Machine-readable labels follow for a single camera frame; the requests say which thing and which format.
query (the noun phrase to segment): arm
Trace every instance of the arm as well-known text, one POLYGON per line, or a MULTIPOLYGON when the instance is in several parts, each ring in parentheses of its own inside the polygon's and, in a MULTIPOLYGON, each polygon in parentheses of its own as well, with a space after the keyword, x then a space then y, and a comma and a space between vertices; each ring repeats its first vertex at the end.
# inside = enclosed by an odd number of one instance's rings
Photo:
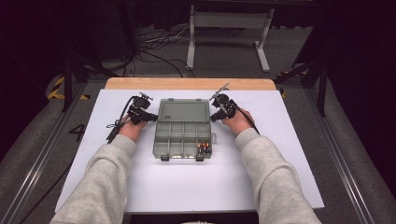
POLYGON ((239 111, 223 122, 238 134, 235 143, 253 184, 260 223, 320 223, 303 195, 297 172, 274 143, 250 128, 239 111))
POLYGON ((51 223, 121 223, 127 197, 127 178, 132 167, 142 122, 126 122, 113 142, 104 145, 88 162, 85 175, 51 223))

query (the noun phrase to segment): chair leg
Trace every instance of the chair leg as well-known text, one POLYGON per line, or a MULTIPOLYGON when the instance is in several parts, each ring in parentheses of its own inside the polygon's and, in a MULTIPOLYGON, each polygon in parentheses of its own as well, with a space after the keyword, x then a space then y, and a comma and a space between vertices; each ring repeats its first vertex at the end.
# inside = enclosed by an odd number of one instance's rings
POLYGON ((190 43, 189 43, 189 52, 187 54, 187 69, 192 70, 194 67, 194 55, 195 55, 195 39, 194 39, 194 16, 195 16, 195 8, 191 6, 191 14, 190 14, 190 43))
POLYGON ((257 54, 259 55, 260 64, 262 65, 263 72, 270 72, 270 66, 268 64, 267 58, 265 57, 264 50, 262 49, 264 46, 265 39, 268 34, 268 30, 270 29, 271 20, 274 15, 274 10, 268 10, 268 13, 265 18, 264 26, 262 27, 262 38, 260 41, 255 42, 257 54))

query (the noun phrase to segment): metal rail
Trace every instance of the metal rail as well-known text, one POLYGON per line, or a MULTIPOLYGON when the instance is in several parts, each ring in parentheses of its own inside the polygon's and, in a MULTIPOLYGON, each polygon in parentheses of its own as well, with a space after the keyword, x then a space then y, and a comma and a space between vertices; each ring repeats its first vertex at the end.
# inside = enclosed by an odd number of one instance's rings
POLYGON ((76 89, 74 90, 73 101, 71 105, 65 112, 61 114, 61 116, 56 121, 56 124, 52 132, 50 133, 46 144, 41 149, 41 152, 35 160, 35 163, 33 164, 30 172, 23 181, 20 190, 18 191, 17 195, 9 206, 5 216, 3 217, 1 221, 2 224, 11 224, 17 221, 17 218, 19 217, 22 208, 26 204, 30 194, 35 188, 35 184, 37 183, 38 179, 44 171, 44 168, 47 165, 48 160, 50 159, 50 155, 52 154, 52 151, 55 148, 55 145, 59 139, 61 130, 67 122, 67 119, 69 118, 74 106, 77 104, 79 96, 83 93, 86 85, 87 84, 85 83, 76 84, 76 89))
POLYGON ((352 173, 350 172, 347 162, 344 159, 342 151, 338 146, 334 135, 332 134, 332 129, 329 126, 329 123, 325 118, 320 115, 320 112, 317 108, 317 98, 312 89, 304 89, 305 95, 311 104, 312 108, 315 111, 316 117, 318 119, 318 123, 326 135, 326 138, 329 142, 332 159, 337 167, 338 173, 343 180, 344 186, 346 188, 346 192, 349 195, 350 200, 356 210, 356 214, 359 217, 361 223, 371 224, 374 223, 373 218, 368 210, 366 203, 364 202, 361 192, 356 184, 355 178, 353 177, 352 173))

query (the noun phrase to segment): yellow tape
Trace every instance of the yellow tape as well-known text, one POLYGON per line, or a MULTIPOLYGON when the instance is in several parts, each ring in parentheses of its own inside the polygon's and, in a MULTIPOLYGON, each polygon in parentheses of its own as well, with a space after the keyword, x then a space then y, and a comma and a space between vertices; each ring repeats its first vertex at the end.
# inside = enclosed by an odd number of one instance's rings
MULTIPOLYGON (((64 100, 64 94, 57 93, 62 83, 64 83, 64 77, 59 77, 58 80, 55 82, 55 85, 53 86, 52 91, 49 93, 47 98, 64 100)), ((79 97, 80 100, 89 100, 90 98, 91 98, 90 95, 81 95, 79 97)))

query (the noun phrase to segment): hand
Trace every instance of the hand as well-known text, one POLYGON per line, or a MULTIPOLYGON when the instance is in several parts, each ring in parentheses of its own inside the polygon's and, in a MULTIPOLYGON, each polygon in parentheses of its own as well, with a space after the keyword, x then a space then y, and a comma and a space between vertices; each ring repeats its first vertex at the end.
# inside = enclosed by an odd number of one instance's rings
MULTIPOLYGON (((254 122, 253 117, 251 117, 250 113, 244 109, 241 108, 241 110, 247 114, 250 119, 254 122)), ((223 124, 227 125, 230 127, 231 131, 235 133, 236 135, 240 134, 242 131, 245 129, 251 128, 248 120, 244 117, 244 115, 239 112, 239 110, 235 111, 235 115, 231 119, 223 119, 222 120, 223 124)))
POLYGON ((148 124, 145 121, 142 121, 136 125, 134 125, 130 119, 128 119, 120 128, 119 134, 125 135, 129 138, 131 138, 134 142, 137 141, 137 139, 140 136, 140 132, 142 129, 148 124))

